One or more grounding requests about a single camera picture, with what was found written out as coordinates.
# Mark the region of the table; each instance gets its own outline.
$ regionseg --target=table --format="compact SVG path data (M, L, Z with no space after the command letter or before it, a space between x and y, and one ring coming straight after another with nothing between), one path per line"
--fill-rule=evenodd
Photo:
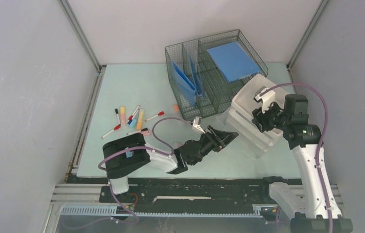
M290 77L285 64L267 64L268 79L274 83L289 83ZM293 93L292 87L284 88ZM145 116L150 117L164 111L164 117L181 117L176 114L173 105L175 97L168 81L165 64L140 65L108 65L102 80L101 89L92 114L92 120L85 140L80 159L78 177L106 177L97 165L103 160L102 146L110 141L126 136L135 131L127 125L113 132L104 139L101 136L114 128L118 123L115 108L125 106L128 118L139 104L145 109ZM143 128L151 129L156 120L144 121ZM202 128L208 124L216 124L216 116L202 120ZM183 144L185 141L198 140L200 134L191 127L176 120L168 120L158 124L155 130L158 137L171 145ZM168 148L156 141L153 136L146 137L146 142L162 150ZM235 140L219 153L211 152L203 161L178 175L167 174L162 170L144 166L128 177L132 178L196 178L196 179L246 179L264 176L282 176L284 178L300 178L297 163L288 148L288 143L281 138L270 151L260 159L253 159L244 151L247 147Z

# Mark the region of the white wall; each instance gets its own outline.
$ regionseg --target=white wall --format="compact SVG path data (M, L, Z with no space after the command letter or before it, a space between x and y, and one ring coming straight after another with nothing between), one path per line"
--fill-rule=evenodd
M0 0L0 232L39 232L96 74L57 0Z
M288 62L321 0L70 0L101 64L165 63L164 47L240 29Z
M325 96L330 124L325 158L354 230L365 232L365 1L334 0L325 11L295 68L295 81ZM322 125L323 110L309 97L310 119Z

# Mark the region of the wire mesh basket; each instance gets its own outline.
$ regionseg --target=wire mesh basket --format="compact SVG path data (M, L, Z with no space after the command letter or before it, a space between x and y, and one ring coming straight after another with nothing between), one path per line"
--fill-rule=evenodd
M168 69L168 79L174 92L182 117L192 120L196 116L202 118L224 112L231 105L232 98L253 77L228 83L219 70L207 49L237 41L244 51L260 67L261 74L265 77L268 68L257 52L252 48L240 30L233 30L195 40L165 47L165 57ZM195 67L196 74L192 73L190 58ZM191 82L193 76L202 78L203 95L195 96L195 104L188 101L177 82L173 62L184 72Z

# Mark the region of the white container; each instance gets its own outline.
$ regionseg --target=white container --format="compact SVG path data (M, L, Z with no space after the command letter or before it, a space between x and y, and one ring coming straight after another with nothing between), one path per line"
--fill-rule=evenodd
M218 116L218 120L225 125L226 130L239 133L236 140L250 146L250 150L244 152L254 159L263 156L282 136L282 131L278 129L261 133L251 122L253 119L252 111L261 107L261 103L254 100L255 94L264 87L275 85L266 77L260 74L256 75L232 99L231 107ZM274 92L275 102L283 108L288 92L282 88L276 88Z

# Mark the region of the robotic hand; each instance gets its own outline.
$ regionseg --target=robotic hand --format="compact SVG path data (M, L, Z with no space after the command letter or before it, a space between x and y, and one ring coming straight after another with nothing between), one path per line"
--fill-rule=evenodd
M262 101L262 107L252 112L254 123L260 132L274 128L283 131L283 137L288 141L293 151L301 173L305 194L305 202L293 194L286 183L272 183L269 195L284 210L291 219L292 233L327 233L329 232L329 210L333 218L334 233L350 233L353 230L350 219L342 218L332 194L324 164L324 149L321 145L319 158L316 149L321 131L318 126L308 124L308 101L304 95L289 94L285 97L284 109L274 102L273 91L266 93L264 98L256 95L255 101ZM327 190L330 208L327 208L324 196Z
M219 131L208 125L203 130L201 118L196 117L191 122L192 129L201 133L198 141L189 140L184 145L169 153L156 149L145 142L142 134L136 133L118 140L108 142L103 146L104 157L107 158L121 150L132 147L147 147L152 150L134 150L116 156L105 163L105 170L115 194L128 191L127 175L144 165L159 168L169 174L179 174L187 171L187 165L201 162L211 151L219 152L232 142L238 133Z

